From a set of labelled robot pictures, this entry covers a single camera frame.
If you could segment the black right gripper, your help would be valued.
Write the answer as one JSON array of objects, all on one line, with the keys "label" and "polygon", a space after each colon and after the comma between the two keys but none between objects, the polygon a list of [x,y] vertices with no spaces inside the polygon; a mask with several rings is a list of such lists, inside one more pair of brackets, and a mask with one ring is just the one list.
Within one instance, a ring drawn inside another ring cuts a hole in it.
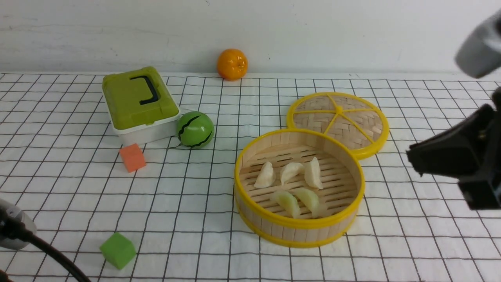
[{"label": "black right gripper", "polygon": [[427,140],[412,144],[408,161],[419,175],[431,174],[458,180],[471,210],[501,207],[501,93],[469,117]]}]

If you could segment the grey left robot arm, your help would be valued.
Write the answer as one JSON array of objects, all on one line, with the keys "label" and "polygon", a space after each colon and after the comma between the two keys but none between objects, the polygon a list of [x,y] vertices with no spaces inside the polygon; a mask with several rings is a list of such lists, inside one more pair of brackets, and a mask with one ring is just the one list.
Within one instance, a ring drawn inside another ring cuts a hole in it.
[{"label": "grey left robot arm", "polygon": [[30,216],[22,209],[6,200],[0,200],[1,226],[0,244],[2,248],[20,250],[29,245],[23,240],[27,232],[36,234],[37,228]]}]

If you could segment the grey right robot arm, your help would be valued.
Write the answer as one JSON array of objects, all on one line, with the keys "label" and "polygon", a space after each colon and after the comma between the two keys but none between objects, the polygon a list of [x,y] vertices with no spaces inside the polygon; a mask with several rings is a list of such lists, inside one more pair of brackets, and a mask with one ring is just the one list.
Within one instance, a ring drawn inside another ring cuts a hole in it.
[{"label": "grey right robot arm", "polygon": [[[501,15],[497,11],[479,24],[463,42],[456,64],[478,79],[501,65]],[[493,106],[483,104],[462,122],[427,140],[412,144],[408,161],[420,175],[442,175],[458,180],[471,210],[501,207],[501,95],[492,93]]]}]

